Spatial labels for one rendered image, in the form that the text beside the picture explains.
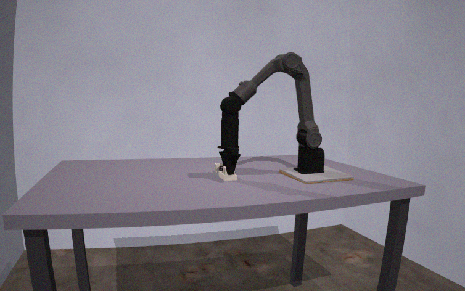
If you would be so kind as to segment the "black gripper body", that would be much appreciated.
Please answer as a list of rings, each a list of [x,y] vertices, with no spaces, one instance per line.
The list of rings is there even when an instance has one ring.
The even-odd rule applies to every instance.
[[[239,133],[221,133],[221,145],[218,145],[218,148],[226,149],[232,152],[233,155],[238,155],[238,135]]]

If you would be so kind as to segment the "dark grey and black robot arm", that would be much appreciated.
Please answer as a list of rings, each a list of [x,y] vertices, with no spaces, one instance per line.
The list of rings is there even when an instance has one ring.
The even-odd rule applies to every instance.
[[[257,93],[257,87],[262,82],[276,72],[287,73],[295,79],[300,122],[296,135],[299,143],[298,168],[294,170],[301,174],[324,173],[324,150],[318,148],[322,142],[322,136],[314,121],[310,76],[302,58],[294,52],[277,55],[250,81],[241,81],[239,86],[229,93],[229,97],[221,101],[221,132],[239,132],[241,106]]]

